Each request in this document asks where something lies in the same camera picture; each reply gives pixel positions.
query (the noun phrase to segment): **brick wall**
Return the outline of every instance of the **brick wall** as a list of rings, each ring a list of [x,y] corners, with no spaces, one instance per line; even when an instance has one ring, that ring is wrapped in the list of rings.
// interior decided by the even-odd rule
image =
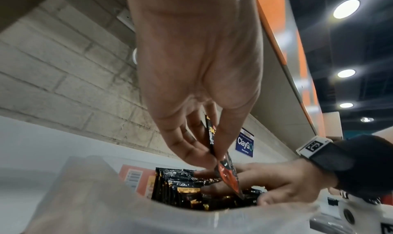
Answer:
[[[176,157],[140,96],[124,0],[46,0],[0,33],[0,115]],[[293,157],[252,116],[264,149]]]

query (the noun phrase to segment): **dark ceiling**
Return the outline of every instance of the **dark ceiling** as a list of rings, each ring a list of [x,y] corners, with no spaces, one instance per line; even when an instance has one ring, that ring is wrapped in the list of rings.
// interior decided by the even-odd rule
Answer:
[[[354,14],[335,19],[344,1],[290,0],[322,111],[339,111],[343,130],[393,126],[393,0],[359,0]],[[356,74],[338,78],[344,69]]]

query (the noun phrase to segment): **black sleeve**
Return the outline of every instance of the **black sleeve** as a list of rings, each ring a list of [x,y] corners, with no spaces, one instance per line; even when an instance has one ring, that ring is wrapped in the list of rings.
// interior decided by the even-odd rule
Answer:
[[[310,160],[334,172],[337,188],[354,196],[380,197],[393,191],[393,144],[381,137],[361,135],[329,143]]]

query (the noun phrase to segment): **hand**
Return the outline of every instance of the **hand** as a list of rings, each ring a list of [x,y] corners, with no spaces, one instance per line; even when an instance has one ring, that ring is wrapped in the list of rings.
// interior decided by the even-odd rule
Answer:
[[[191,165],[213,168],[239,135],[260,93],[262,30],[255,0],[128,2],[136,27],[139,84],[149,113],[176,155]],[[223,108],[220,121],[216,104]],[[206,147],[202,106],[217,127],[216,157]]]
[[[328,173],[306,159],[277,164],[236,164],[239,184],[242,190],[252,186],[264,186],[267,193],[258,198],[258,205],[284,202],[314,202],[319,192],[338,183],[333,173]],[[212,178],[214,171],[195,171],[195,177]],[[202,187],[202,193],[229,195],[233,191],[219,182]]]

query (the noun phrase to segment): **red and black packet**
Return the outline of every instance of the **red and black packet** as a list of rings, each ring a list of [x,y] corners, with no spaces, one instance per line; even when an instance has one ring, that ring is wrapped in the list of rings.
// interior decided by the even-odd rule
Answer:
[[[214,153],[214,135],[216,133],[216,127],[212,125],[210,118],[205,115],[206,119],[206,128],[209,134],[209,149],[212,155]],[[214,169],[216,176],[220,177],[225,184],[227,184],[230,188],[232,188],[236,195],[239,196],[242,200],[244,199],[244,194],[239,186],[239,179],[237,177],[236,169],[232,164],[232,160],[229,157],[228,152],[225,154],[224,159],[222,161],[218,161],[217,166]]]

